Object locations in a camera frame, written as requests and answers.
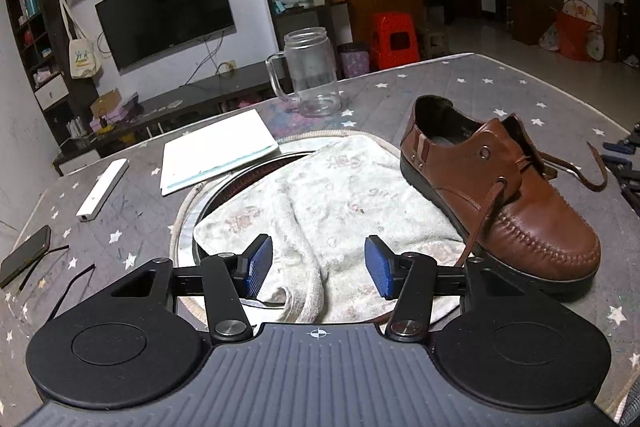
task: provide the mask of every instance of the white towel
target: white towel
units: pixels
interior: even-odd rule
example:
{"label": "white towel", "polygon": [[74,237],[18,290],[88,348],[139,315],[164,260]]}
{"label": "white towel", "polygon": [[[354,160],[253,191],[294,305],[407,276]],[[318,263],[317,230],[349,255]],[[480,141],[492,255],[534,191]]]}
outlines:
{"label": "white towel", "polygon": [[[353,136],[272,172],[222,204],[194,230],[210,255],[273,238],[273,266],[258,299],[284,302],[283,322],[348,323],[391,311],[364,263],[377,234],[396,253],[417,251],[452,265],[464,244],[433,203],[402,178],[398,158]],[[435,299],[431,321],[457,297]]]}

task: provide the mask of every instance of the white power bank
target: white power bank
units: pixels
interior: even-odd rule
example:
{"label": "white power bank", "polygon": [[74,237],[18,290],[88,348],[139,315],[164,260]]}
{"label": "white power bank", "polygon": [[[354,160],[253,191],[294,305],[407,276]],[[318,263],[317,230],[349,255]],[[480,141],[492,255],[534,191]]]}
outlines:
{"label": "white power bank", "polygon": [[89,195],[84,200],[84,203],[78,210],[76,216],[80,221],[91,221],[98,215],[100,209],[104,205],[104,202],[111,194],[111,191],[120,181],[124,172],[129,168],[129,160],[126,158],[111,162],[111,165],[107,167],[97,184],[94,185]]}

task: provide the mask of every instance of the shoe eyelet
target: shoe eyelet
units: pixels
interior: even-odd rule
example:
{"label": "shoe eyelet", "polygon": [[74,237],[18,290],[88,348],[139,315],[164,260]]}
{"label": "shoe eyelet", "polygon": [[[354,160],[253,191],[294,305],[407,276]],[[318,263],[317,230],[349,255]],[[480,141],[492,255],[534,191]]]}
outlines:
{"label": "shoe eyelet", "polygon": [[486,161],[491,158],[491,149],[489,149],[489,147],[487,147],[486,145],[483,145],[482,149],[479,150],[478,155],[480,156],[481,160]]}

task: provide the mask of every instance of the tote bag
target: tote bag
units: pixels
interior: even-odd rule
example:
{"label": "tote bag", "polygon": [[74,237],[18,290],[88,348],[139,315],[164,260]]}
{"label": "tote bag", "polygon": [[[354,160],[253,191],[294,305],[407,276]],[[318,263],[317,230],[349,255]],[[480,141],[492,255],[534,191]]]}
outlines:
{"label": "tote bag", "polygon": [[[65,22],[66,34],[69,36],[69,69],[72,78],[89,78],[100,70],[100,57],[95,52],[94,43],[88,37],[78,21],[71,14],[66,0],[60,0],[60,11]],[[68,19],[74,24],[77,39],[71,36]]]}

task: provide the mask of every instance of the metal screw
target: metal screw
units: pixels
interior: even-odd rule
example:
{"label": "metal screw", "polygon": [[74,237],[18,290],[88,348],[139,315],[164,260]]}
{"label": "metal screw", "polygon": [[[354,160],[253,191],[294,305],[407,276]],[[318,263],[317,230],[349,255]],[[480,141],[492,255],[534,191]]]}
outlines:
{"label": "metal screw", "polygon": [[478,154],[480,156],[480,159],[488,160],[489,158],[491,158],[491,149],[489,149],[489,147],[487,147],[486,145],[483,145]]}
{"label": "metal screw", "polygon": [[216,333],[223,337],[234,337],[244,333],[244,330],[246,330],[246,324],[242,321],[236,321],[235,319],[216,324]]}
{"label": "metal screw", "polygon": [[391,331],[398,337],[415,337],[424,326],[418,321],[396,321],[391,324]]}

